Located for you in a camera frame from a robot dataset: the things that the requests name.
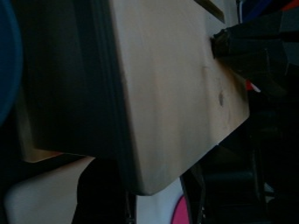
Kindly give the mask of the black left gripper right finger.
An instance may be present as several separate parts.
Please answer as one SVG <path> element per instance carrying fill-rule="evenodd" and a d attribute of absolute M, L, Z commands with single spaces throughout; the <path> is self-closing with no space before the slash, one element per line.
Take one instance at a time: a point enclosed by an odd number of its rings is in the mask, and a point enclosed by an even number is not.
<path fill-rule="evenodd" d="M 195 164 L 180 181 L 187 224 L 272 224 L 250 169 Z"/>

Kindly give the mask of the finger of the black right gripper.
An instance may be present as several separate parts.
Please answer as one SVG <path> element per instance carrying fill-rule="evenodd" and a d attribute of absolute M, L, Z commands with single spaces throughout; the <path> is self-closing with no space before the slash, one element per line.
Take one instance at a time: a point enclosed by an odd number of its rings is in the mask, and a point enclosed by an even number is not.
<path fill-rule="evenodd" d="M 264 95 L 271 98 L 282 98 L 287 95 L 288 62 L 284 43 L 280 39 L 215 36 L 212 53 L 235 74 L 251 81 Z"/>
<path fill-rule="evenodd" d="M 270 39 L 282 35 L 283 12 L 256 17 L 255 19 L 223 29 L 216 38 Z"/>

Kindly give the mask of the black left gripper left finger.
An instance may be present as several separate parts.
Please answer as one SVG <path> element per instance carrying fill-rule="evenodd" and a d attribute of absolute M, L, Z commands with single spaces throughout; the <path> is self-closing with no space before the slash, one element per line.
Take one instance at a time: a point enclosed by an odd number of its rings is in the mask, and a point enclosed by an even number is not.
<path fill-rule="evenodd" d="M 113 160 L 93 159 L 80 174 L 71 224 L 136 224 L 136 196 L 123 187 Z"/>

